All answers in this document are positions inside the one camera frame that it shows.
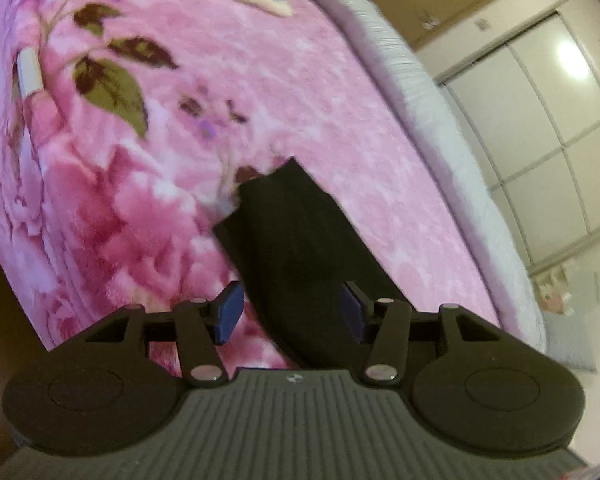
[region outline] pink floral blanket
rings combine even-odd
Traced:
[[[211,227],[294,156],[420,310],[496,314],[436,183],[310,0],[0,0],[0,263],[47,348],[125,303],[212,298]],[[33,47],[45,91],[14,89]],[[291,365],[248,306],[229,370]],[[171,348],[154,358],[173,367]]]

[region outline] green leaf pattern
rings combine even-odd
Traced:
[[[185,97],[180,100],[178,108],[191,117],[200,117],[204,113],[202,105],[193,97]]]
[[[123,67],[110,59],[84,56],[74,67],[77,91],[92,105],[126,121],[141,139],[149,126],[140,86]]]
[[[105,18],[118,18],[122,13],[106,4],[86,4],[74,12],[74,23],[101,38],[104,33]]]
[[[178,67],[167,49],[147,38],[116,38],[109,41],[107,46],[121,57],[154,68],[166,66],[174,70]]]
[[[234,122],[234,123],[238,123],[238,124],[246,124],[249,122],[249,119],[247,117],[245,117],[242,114],[239,114],[238,112],[235,111],[234,109],[234,102],[229,99],[226,102],[226,107],[229,108],[229,118]]]

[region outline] white wall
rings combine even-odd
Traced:
[[[564,0],[494,0],[439,37],[417,54],[435,79],[442,79],[463,64],[500,44],[507,36],[552,12]],[[475,22],[486,20],[491,28],[480,30]]]

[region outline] gray ribbed base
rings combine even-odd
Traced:
[[[0,480],[557,480],[582,465],[567,450],[467,454],[423,430],[395,392],[346,371],[244,370],[217,390],[192,390],[171,422],[134,446],[86,458],[24,448]]]

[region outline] white wardrobe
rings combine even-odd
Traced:
[[[600,238],[600,3],[570,0],[443,84],[531,272]]]

